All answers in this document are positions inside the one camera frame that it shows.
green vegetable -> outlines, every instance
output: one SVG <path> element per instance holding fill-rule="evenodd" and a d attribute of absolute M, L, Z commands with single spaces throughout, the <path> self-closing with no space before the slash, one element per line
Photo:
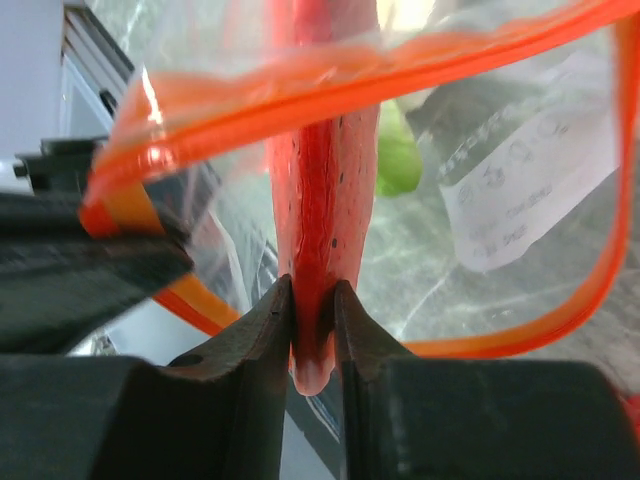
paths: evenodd
<path fill-rule="evenodd" d="M 404 114 L 394 100 L 384 102 L 380 107 L 376 195 L 396 197 L 413 192 L 420 183 L 422 168 L 422 158 Z"/>

red pepper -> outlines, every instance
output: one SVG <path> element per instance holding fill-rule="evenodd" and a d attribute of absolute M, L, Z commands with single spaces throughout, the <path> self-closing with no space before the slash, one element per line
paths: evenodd
<path fill-rule="evenodd" d="M 272 2 L 279 46 L 378 30 L 375 0 Z M 358 281 L 375 190 L 378 113 L 375 105 L 267 143 L 279 270 L 291 274 L 296 304 L 294 379 L 305 395 L 324 388 L 335 364 L 329 295 L 338 280 L 354 288 Z"/>

clear plastic bag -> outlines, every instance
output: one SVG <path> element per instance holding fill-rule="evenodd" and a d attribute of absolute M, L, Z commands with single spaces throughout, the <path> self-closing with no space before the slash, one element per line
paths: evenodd
<path fill-rule="evenodd" d="M 268 194 L 238 213 L 229 200 L 263 191 L 268 167 L 307 393 L 332 367 L 325 299 L 339 279 L 357 284 L 372 210 L 358 294 L 416 353 L 508 355 L 569 333 L 624 255 L 640 1 L 425 5 L 172 4 L 95 160 L 86 228 L 162 230 L 165 208 L 197 231 L 198 208 L 185 216 L 162 195 L 173 175 L 183 195 L 209 178 L 213 227 L 192 240 L 211 244 L 196 272 L 228 270 L 227 289 L 194 277 L 159 301 L 215 333 L 234 318 L 219 297 L 245 310 L 275 241 L 257 218 Z M 393 98 L 424 168 L 415 192 L 374 206 L 377 105 Z"/>

white label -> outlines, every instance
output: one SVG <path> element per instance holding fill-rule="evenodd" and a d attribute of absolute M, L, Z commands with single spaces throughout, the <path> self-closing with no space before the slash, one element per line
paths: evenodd
<path fill-rule="evenodd" d="M 483 272 L 522 257 L 615 171 L 613 109 L 594 103 L 546 109 L 440 186 L 462 265 Z"/>

plastic bag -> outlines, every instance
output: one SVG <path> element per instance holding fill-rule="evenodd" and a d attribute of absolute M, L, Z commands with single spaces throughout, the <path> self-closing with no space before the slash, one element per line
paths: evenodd
<path fill-rule="evenodd" d="M 104 235 L 164 228 L 141 182 L 208 161 L 241 191 L 264 182 L 266 159 L 306 393 L 333 363 L 327 294 L 358 281 L 379 102 L 405 105 L 425 162 L 416 192 L 376 200 L 358 293 L 414 352 L 492 357 L 552 342 L 594 312 L 624 256 L 640 1 L 415 3 L 175 4 L 95 160 L 81 216 Z M 208 210 L 218 228 L 220 206 Z M 260 245 L 267 230 L 256 230 Z M 241 262 L 220 232 L 241 291 L 258 257 Z M 158 298 L 208 333 L 233 319 L 195 278 Z"/>

